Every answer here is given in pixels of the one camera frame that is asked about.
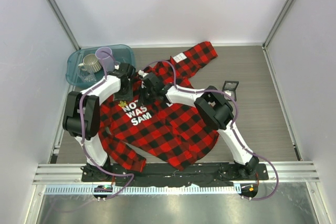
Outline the red black plaid shirt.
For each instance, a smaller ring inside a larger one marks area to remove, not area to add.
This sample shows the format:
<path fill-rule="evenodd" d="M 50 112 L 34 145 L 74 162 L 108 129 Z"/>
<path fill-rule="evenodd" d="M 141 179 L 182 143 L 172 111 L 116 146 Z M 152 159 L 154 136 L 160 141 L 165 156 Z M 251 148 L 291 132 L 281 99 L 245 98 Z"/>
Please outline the red black plaid shirt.
<path fill-rule="evenodd" d="M 115 162 L 142 172 L 146 159 L 137 147 L 183 170 L 213 149 L 219 134 L 206 126 L 196 108 L 161 101 L 141 106 L 140 87 L 135 77 L 132 101 L 110 96 L 100 106 L 99 139 Z"/>

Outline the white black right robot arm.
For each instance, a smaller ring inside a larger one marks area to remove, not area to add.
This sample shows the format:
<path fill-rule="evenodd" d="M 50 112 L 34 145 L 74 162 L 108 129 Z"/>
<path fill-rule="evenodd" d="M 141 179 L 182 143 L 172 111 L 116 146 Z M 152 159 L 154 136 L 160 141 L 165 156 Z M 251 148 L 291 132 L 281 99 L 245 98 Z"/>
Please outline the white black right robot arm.
<path fill-rule="evenodd" d="M 250 179 L 257 174 L 259 158 L 242 139 L 229 103 L 229 95 L 214 86 L 206 89 L 190 89 L 175 82 L 164 84 L 154 73 L 138 72 L 141 84 L 141 102 L 162 100 L 171 104 L 182 104 L 197 109 L 201 119 L 211 130 L 219 133 L 234 158 L 237 175 L 234 178 Z"/>

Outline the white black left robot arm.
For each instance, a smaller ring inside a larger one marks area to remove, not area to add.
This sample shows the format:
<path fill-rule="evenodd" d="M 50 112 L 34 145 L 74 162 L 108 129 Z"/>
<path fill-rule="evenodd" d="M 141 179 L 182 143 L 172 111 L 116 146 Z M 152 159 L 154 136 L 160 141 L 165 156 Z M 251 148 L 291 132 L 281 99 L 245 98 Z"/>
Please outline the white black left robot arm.
<path fill-rule="evenodd" d="M 96 84 L 76 92 L 71 91 L 66 100 L 63 129 L 80 144 L 87 160 L 86 168 L 93 169 L 98 180 L 105 182 L 112 173 L 110 159 L 99 139 L 100 106 L 114 94 L 126 95 L 132 91 L 135 67 L 120 63 Z"/>

